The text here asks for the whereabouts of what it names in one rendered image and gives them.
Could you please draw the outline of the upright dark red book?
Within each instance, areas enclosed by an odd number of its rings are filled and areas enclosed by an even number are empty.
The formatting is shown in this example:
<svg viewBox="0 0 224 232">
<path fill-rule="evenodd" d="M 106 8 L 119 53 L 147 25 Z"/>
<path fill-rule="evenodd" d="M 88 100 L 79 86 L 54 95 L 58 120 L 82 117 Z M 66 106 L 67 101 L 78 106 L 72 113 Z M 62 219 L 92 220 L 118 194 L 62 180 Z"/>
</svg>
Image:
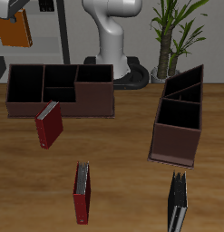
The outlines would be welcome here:
<svg viewBox="0 0 224 232">
<path fill-rule="evenodd" d="M 91 180 L 88 162 L 77 162 L 73 186 L 73 202 L 76 221 L 79 225 L 87 225 L 91 200 Z"/>
</svg>

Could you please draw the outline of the orange book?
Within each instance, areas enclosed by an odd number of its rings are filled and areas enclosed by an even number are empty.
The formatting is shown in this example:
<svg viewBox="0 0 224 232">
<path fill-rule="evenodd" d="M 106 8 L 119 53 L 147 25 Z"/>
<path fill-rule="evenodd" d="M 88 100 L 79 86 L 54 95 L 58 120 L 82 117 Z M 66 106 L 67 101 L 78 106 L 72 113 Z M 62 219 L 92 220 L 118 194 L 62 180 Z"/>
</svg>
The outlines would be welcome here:
<svg viewBox="0 0 224 232">
<path fill-rule="evenodd" d="M 15 14 L 16 22 L 0 18 L 0 38 L 3 46 L 31 47 L 33 45 L 24 8 Z"/>
</svg>

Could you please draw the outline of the flat black base plate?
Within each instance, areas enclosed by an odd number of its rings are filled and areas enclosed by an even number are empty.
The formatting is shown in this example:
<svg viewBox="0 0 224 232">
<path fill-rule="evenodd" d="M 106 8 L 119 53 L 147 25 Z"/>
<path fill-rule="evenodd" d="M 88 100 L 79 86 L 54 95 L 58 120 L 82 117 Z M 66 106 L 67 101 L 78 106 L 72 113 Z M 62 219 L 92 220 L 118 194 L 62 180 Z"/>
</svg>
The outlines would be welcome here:
<svg viewBox="0 0 224 232">
<path fill-rule="evenodd" d="M 149 72 L 137 57 L 108 58 L 89 56 L 79 67 L 77 82 L 87 84 L 97 92 L 139 90 L 149 82 Z"/>
</svg>

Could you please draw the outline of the dark grey pole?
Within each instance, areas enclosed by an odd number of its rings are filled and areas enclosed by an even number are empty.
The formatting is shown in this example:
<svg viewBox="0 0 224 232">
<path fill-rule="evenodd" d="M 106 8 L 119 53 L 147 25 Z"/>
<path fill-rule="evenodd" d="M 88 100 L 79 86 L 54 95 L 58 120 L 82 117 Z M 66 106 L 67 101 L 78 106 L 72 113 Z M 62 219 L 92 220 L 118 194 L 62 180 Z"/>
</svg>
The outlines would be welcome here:
<svg viewBox="0 0 224 232">
<path fill-rule="evenodd" d="M 64 0 L 56 0 L 56 3 L 57 3 L 61 45 L 62 45 L 62 52 L 63 52 L 63 63 L 69 64 L 70 53 L 69 53 L 67 26 L 66 26 L 66 18 L 65 18 L 65 10 L 64 10 Z"/>
</svg>

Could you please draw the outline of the narrow dark brown desk caddy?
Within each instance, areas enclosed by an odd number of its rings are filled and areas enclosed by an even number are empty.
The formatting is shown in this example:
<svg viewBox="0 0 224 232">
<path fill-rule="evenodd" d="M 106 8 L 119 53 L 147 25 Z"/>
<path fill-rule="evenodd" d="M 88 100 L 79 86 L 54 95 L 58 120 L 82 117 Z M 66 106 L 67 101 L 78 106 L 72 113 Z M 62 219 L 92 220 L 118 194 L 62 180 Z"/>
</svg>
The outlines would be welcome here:
<svg viewBox="0 0 224 232">
<path fill-rule="evenodd" d="M 202 131 L 203 69 L 202 64 L 166 80 L 148 161 L 194 169 Z"/>
</svg>

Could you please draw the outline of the black book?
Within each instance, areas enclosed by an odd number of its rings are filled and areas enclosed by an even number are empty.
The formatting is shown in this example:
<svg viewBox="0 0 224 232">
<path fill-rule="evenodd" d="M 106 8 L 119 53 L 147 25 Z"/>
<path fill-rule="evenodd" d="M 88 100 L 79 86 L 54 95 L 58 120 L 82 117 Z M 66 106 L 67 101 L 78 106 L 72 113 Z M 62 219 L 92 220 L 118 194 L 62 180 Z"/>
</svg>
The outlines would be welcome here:
<svg viewBox="0 0 224 232">
<path fill-rule="evenodd" d="M 180 232 L 188 209 L 186 174 L 173 173 L 168 196 L 168 232 Z"/>
</svg>

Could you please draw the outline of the wide dark brown desk caddy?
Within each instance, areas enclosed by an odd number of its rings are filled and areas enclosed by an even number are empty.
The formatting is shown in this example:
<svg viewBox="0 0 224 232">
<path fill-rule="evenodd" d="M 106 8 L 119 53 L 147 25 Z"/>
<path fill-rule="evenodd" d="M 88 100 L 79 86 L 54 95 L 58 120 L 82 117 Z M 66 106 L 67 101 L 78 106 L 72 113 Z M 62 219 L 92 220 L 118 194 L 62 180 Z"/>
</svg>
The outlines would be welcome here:
<svg viewBox="0 0 224 232">
<path fill-rule="evenodd" d="M 64 118 L 114 116 L 109 64 L 12 64 L 6 108 L 10 118 L 33 118 L 50 101 Z"/>
</svg>

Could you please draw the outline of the green pot plant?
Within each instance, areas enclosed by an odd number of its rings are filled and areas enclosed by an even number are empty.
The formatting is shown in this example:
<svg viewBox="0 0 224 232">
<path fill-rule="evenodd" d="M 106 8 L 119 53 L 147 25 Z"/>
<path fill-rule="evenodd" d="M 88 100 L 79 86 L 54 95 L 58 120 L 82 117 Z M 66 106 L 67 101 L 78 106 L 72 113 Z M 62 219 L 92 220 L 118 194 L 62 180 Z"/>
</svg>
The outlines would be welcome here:
<svg viewBox="0 0 224 232">
<path fill-rule="evenodd" d="M 205 37 L 200 37 L 203 25 L 189 34 L 194 19 L 185 24 L 181 22 L 209 0 L 198 0 L 195 3 L 189 0 L 181 9 L 178 8 L 179 0 L 160 1 L 161 10 L 153 8 L 157 16 L 150 23 L 150 27 L 158 35 L 156 40 L 161 46 L 158 66 L 151 71 L 151 80 L 155 83 L 164 83 L 168 78 L 176 75 L 179 57 L 182 54 L 190 54 L 188 48 L 191 45 L 205 40 Z"/>
</svg>

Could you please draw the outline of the tilted dark red book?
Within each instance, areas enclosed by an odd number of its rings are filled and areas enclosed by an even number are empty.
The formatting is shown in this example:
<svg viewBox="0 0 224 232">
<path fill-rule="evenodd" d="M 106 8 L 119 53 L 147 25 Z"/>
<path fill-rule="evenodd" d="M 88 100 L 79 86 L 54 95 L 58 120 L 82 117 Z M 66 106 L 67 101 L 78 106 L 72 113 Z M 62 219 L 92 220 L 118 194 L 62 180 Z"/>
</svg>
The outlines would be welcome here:
<svg viewBox="0 0 224 232">
<path fill-rule="evenodd" d="M 48 150 L 63 131 L 60 102 L 49 101 L 34 119 L 40 146 Z"/>
</svg>

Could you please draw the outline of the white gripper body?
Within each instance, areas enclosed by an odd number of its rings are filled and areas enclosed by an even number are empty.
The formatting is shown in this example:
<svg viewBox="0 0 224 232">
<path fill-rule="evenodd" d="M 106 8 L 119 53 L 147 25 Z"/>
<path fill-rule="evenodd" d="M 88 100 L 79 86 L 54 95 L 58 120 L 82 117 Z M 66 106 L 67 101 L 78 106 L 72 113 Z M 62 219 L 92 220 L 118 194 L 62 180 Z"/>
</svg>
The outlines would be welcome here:
<svg viewBox="0 0 224 232">
<path fill-rule="evenodd" d="M 0 0 L 0 18 L 10 19 L 30 0 Z"/>
</svg>

